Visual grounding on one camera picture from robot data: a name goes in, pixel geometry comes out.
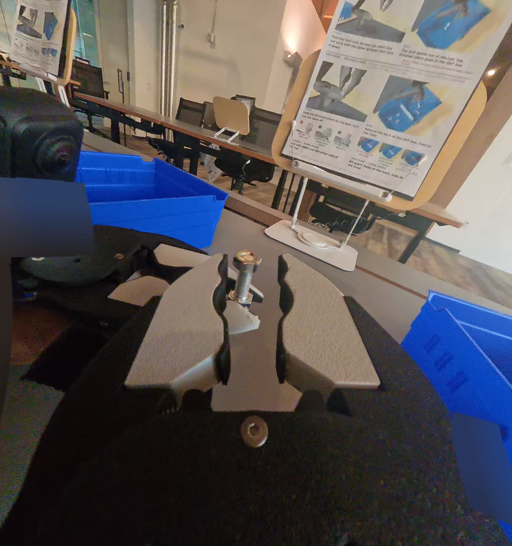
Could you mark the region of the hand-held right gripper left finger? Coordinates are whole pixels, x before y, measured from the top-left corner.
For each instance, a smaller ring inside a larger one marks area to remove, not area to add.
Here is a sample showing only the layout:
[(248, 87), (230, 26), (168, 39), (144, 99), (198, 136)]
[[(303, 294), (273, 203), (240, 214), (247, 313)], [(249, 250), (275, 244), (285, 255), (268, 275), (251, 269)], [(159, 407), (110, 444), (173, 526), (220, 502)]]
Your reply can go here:
[(227, 279), (227, 255), (216, 254), (165, 290), (125, 379), (127, 388), (183, 395), (228, 384)]

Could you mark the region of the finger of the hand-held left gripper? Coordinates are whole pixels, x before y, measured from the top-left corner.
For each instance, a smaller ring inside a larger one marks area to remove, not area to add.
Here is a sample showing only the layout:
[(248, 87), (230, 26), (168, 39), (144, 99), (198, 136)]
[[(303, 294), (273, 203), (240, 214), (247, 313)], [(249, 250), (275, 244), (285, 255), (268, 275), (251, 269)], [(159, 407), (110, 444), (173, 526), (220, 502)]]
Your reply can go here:
[[(169, 286), (170, 283), (161, 278), (141, 276), (120, 284), (111, 292), (108, 299), (143, 306), (148, 303), (151, 297), (162, 296)], [(248, 307), (230, 299), (227, 300), (224, 316), (228, 321), (231, 335), (254, 331), (260, 326), (258, 316), (253, 314)]]
[[(201, 264), (210, 256), (171, 245), (160, 244), (153, 251), (157, 262), (162, 266), (173, 268), (193, 268)], [(238, 272), (228, 267), (228, 278), (234, 283), (238, 278)], [(250, 284), (249, 292), (252, 294), (252, 301), (263, 301), (263, 293)]]

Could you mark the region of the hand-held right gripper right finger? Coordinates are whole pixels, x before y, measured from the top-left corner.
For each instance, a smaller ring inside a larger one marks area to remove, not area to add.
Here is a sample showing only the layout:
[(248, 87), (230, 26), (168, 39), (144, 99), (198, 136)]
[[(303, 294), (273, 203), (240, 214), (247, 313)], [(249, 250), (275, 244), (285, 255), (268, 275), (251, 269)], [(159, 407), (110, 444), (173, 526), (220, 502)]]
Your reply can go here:
[(291, 254), (278, 257), (278, 283), (279, 383), (323, 395), (378, 389), (381, 380), (341, 290)]

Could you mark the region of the silver hex bolt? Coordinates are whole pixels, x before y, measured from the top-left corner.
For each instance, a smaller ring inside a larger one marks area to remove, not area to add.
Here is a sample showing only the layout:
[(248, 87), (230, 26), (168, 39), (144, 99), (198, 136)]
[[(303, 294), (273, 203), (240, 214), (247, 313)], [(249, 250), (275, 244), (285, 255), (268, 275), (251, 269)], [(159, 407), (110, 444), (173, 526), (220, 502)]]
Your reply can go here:
[(238, 271), (234, 298), (239, 304), (248, 305), (252, 301), (250, 285), (252, 276), (260, 267), (261, 258), (256, 253), (243, 249), (234, 255), (233, 266)]

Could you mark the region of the silver hex nut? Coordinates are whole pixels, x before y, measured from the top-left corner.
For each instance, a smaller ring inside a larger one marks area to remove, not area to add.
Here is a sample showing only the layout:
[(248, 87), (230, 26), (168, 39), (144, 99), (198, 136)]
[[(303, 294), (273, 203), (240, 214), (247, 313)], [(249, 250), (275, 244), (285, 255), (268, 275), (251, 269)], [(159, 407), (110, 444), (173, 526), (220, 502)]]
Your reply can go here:
[(239, 297), (237, 297), (236, 293), (234, 290), (231, 290), (228, 292), (227, 294), (227, 299), (230, 300), (230, 301), (233, 301), (235, 303), (238, 303), (239, 305), (241, 306), (244, 306), (244, 307), (250, 307), (250, 305), (252, 303), (262, 303), (263, 302), (263, 294), (261, 292), (253, 292), (253, 291), (249, 291), (248, 292), (248, 295), (246, 296), (246, 298), (244, 299), (240, 299)]

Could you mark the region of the person's left hand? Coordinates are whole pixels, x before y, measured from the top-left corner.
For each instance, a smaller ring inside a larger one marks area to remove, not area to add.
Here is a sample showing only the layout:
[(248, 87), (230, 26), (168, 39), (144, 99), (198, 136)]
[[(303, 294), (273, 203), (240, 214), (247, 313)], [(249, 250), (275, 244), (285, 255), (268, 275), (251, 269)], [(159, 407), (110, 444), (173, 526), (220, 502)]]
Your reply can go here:
[(86, 351), (95, 335), (72, 317), (38, 303), (24, 303), (13, 309), (10, 365), (31, 365), (49, 355), (60, 359), (65, 354)]

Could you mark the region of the blue plastic bin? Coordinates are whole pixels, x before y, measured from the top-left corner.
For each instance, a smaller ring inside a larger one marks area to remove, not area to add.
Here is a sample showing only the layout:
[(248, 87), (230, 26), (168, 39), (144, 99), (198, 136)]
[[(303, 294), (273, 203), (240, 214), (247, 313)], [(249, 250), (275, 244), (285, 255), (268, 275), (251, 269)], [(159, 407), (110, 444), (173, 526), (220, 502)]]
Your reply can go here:
[(430, 290), (402, 346), (450, 412), (499, 426), (512, 468), (512, 316)]
[(84, 184), (94, 225), (134, 229), (212, 245), (229, 195), (160, 159), (82, 151), (76, 182)]

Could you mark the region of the white paper sign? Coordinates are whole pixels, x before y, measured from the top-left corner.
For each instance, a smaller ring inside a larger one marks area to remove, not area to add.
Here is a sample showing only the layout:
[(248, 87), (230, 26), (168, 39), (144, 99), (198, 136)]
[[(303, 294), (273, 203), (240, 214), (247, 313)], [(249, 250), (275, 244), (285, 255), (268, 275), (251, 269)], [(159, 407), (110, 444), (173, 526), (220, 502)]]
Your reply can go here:
[(222, 170), (216, 164), (217, 158), (210, 154), (203, 154), (202, 158), (209, 183), (215, 183), (223, 174)]

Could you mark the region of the black office chair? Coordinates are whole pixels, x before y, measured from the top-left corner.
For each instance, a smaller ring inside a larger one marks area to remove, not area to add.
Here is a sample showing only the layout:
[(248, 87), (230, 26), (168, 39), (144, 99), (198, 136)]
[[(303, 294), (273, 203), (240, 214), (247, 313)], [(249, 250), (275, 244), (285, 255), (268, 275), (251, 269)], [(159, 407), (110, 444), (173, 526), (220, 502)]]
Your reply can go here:
[(88, 60), (75, 57), (71, 72), (72, 86), (75, 93), (101, 99), (109, 99), (109, 92), (104, 89), (101, 67), (91, 65)]
[(181, 97), (178, 102), (175, 119), (196, 127), (203, 127), (206, 106)]
[(320, 201), (311, 206), (309, 214), (313, 225), (325, 229), (329, 233), (351, 234), (353, 236), (369, 231), (377, 220), (374, 215), (362, 214), (359, 217), (359, 214), (353, 215)]
[[(241, 136), (240, 140), (249, 144), (271, 149), (274, 136), (280, 124), (281, 114), (253, 106), (249, 120), (250, 132)], [(232, 178), (231, 189), (243, 194), (245, 184), (254, 185), (254, 181), (267, 183), (273, 179), (275, 167), (263, 160), (244, 156), (228, 149), (220, 149), (220, 154), (214, 162), (215, 167)]]

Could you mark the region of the long wooden office table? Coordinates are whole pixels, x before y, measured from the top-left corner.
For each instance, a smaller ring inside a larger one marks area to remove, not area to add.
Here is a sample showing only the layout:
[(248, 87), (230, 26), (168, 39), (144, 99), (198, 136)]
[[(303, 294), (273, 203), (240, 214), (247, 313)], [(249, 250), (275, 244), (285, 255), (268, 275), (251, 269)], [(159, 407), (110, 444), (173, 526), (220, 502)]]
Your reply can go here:
[[(164, 135), (165, 131), (169, 130), (174, 136), (180, 135), (185, 141), (188, 139), (193, 140), (192, 149), (198, 149), (202, 153), (210, 152), (214, 156), (218, 154), (218, 151), (211, 149), (211, 144), (215, 144), (219, 149), (248, 157), (252, 162), (261, 162), (266, 167), (278, 167), (272, 158), (271, 145), (261, 146), (257, 144), (254, 132), (249, 133), (247, 136), (241, 135), (234, 138), (232, 144), (219, 144), (218, 139), (214, 137), (216, 131), (198, 127), (178, 119), (153, 114), (147, 110), (132, 109), (124, 104), (116, 104), (107, 99), (82, 93), (74, 93), (71, 103), (86, 113), (102, 115), (110, 119), (111, 138), (117, 144), (121, 141), (120, 125), (131, 126), (132, 128), (141, 127), (141, 130), (148, 134)], [(301, 206), (300, 210), (303, 218), (309, 218), (312, 212), (324, 212), (325, 206), (332, 210), (333, 207), (338, 205), (341, 212), (334, 216), (335, 224), (333, 226), (339, 228), (340, 220), (344, 216), (352, 217), (354, 212), (359, 212), (363, 201), (360, 197), (347, 194), (338, 189), (326, 188), (317, 181), (309, 180), (303, 195), (300, 189), (296, 191), (290, 208), (291, 213), (294, 212), (294, 208), (298, 204)], [(365, 215), (372, 215), (373, 218), (378, 220), (389, 220), (416, 232), (416, 235), (412, 237), (398, 259), (403, 264), (407, 263), (434, 224), (441, 227), (461, 227), (461, 222), (455, 219), (452, 214), (430, 202), (405, 212), (393, 212), (384, 206), (369, 204), (365, 209)]]

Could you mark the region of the white door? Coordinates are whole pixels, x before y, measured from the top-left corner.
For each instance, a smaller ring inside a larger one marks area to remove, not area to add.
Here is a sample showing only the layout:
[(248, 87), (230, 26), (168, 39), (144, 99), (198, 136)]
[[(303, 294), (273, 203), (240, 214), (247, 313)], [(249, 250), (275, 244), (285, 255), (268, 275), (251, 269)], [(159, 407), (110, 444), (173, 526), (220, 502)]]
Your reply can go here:
[(99, 59), (104, 89), (115, 103), (130, 103), (128, 3), (98, 1)]

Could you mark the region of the printed instruction sheet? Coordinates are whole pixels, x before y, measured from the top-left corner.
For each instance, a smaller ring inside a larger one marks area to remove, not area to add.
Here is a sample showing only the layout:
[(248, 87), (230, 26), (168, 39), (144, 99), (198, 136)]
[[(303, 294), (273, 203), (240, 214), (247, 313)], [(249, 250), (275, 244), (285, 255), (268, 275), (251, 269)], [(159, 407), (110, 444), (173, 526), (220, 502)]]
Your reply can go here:
[(10, 58), (56, 78), (63, 76), (71, 1), (17, 1)]
[(291, 151), (413, 201), (512, 27), (512, 1), (340, 1)]

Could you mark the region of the instruction sheet on wooden stand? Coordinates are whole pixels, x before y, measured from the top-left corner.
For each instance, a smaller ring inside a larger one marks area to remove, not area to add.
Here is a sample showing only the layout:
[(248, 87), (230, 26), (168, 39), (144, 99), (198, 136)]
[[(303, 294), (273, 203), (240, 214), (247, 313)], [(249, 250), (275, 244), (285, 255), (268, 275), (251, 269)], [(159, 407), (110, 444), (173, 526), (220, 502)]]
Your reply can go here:
[[(392, 189), (385, 190), (372, 187), (367, 183), (350, 181), (332, 174), (327, 167), (323, 169), (311, 166), (298, 159), (293, 151), (291, 151), (291, 159), (282, 156), (288, 140), (294, 136), (295, 118), (308, 91), (319, 54), (320, 50), (314, 51), (302, 62), (271, 147), (275, 163), (281, 169), (301, 177), (300, 197), (295, 206), (293, 218), (290, 221), (282, 220), (267, 227), (264, 233), (269, 238), (306, 255), (313, 256), (340, 270), (351, 272), (355, 269), (358, 252), (348, 245), (348, 241), (369, 204), (376, 204), (394, 212), (411, 212), (429, 202), (480, 118), (486, 105), (486, 89), (483, 84), (477, 86), (437, 159), (432, 163), (413, 201), (408, 201), (393, 196)], [(333, 239), (330, 234), (321, 235), (311, 228), (303, 227), (298, 221), (301, 199), (309, 180), (328, 185), (363, 200), (361, 211), (342, 242)]]

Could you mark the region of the white wall pipes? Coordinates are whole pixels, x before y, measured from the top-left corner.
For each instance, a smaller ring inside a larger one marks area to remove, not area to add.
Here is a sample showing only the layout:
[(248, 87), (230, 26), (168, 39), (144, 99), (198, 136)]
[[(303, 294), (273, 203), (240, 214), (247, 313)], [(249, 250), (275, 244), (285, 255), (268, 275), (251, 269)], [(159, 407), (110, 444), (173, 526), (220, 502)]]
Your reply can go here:
[(173, 117), (177, 58), (178, 1), (161, 1), (160, 102), (162, 115)]

